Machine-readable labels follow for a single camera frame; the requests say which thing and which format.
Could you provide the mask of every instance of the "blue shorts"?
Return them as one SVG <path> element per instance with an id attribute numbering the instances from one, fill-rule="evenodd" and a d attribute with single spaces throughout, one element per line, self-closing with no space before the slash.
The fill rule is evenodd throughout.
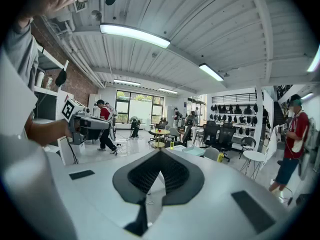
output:
<path id="1" fill-rule="evenodd" d="M 299 159 L 283 158 L 275 182 L 287 185 L 298 164 Z"/>

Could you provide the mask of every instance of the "ceiling light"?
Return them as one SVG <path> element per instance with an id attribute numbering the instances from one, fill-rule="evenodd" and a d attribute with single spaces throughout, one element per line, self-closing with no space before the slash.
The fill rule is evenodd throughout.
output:
<path id="1" fill-rule="evenodd" d="M 309 94 L 307 94 L 306 96 L 302 97 L 301 99 L 304 100 L 304 99 L 306 99 L 306 98 L 308 98 L 308 97 L 310 97 L 312 95 L 314 95 L 314 94 L 312 92 L 310 92 Z"/>
<path id="2" fill-rule="evenodd" d="M 174 91 L 174 90 L 167 90 L 167 89 L 163 89 L 163 88 L 159 88 L 158 90 L 159 91 L 163 91 L 163 92 L 167 92 L 167 93 L 170 93 L 170 94 L 178 94 L 178 92 Z"/>
<path id="3" fill-rule="evenodd" d="M 167 48 L 168 45 L 170 45 L 170 40 L 166 38 L 130 26 L 103 23 L 100 25 L 100 31 L 102 34 L 117 35 L 142 40 L 162 48 Z"/>
<path id="4" fill-rule="evenodd" d="M 113 81 L 118 84 L 127 84 L 127 85 L 132 85 L 132 86 L 139 86 L 140 85 L 139 82 L 130 82 L 130 81 L 124 81 L 124 80 L 118 80 L 118 79 L 114 79 Z"/>
<path id="5" fill-rule="evenodd" d="M 320 62 L 320 45 L 307 72 L 315 71 L 319 67 L 319 62 Z"/>
<path id="6" fill-rule="evenodd" d="M 218 75 L 218 73 L 216 73 L 206 63 L 200 64 L 199 68 L 202 69 L 204 72 L 206 72 L 207 74 L 209 74 L 210 76 L 212 76 L 214 79 L 216 79 L 219 82 L 224 80 L 220 75 Z"/>

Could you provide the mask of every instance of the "yellow bottle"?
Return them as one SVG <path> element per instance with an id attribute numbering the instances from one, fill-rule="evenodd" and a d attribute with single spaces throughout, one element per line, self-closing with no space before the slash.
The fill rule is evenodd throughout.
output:
<path id="1" fill-rule="evenodd" d="M 175 145 L 174 138 L 172 138 L 172 139 L 171 139 L 171 142 L 170 142 L 170 149 L 171 149 L 171 150 L 174 149 L 174 145 Z"/>
<path id="2" fill-rule="evenodd" d="M 222 163 L 222 159 L 225 157 L 224 155 L 224 152 L 223 151 L 220 151 L 220 154 L 218 155 L 218 158 L 217 158 L 217 162 L 218 163 Z"/>

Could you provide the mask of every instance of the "air conditioning unit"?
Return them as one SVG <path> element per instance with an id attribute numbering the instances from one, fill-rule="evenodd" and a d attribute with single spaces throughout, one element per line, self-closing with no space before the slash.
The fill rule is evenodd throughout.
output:
<path id="1" fill-rule="evenodd" d="M 78 13 L 78 12 L 81 12 L 85 9 L 88 8 L 88 2 L 78 2 L 78 1 L 75 1 L 73 3 L 74 5 L 74 9 L 75 9 L 75 12 Z"/>

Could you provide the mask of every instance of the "brick wall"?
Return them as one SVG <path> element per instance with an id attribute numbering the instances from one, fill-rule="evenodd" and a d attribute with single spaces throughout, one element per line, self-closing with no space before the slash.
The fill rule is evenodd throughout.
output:
<path id="1" fill-rule="evenodd" d="M 89 94 L 97 94 L 98 87 L 95 86 L 82 72 L 81 70 L 71 61 L 71 59 L 65 54 L 60 48 L 54 37 L 50 34 L 45 23 L 40 17 L 35 17 L 31 24 L 31 33 L 39 42 L 39 44 L 46 49 L 58 62 L 62 65 L 65 64 L 66 60 L 69 60 L 68 67 L 66 68 L 67 78 L 65 83 L 62 85 L 62 90 L 74 95 L 74 99 L 79 101 L 84 106 L 88 106 Z M 51 89 L 56 91 L 57 86 L 55 80 L 60 70 L 48 70 L 45 72 L 44 80 L 45 83 L 48 77 L 53 79 Z"/>

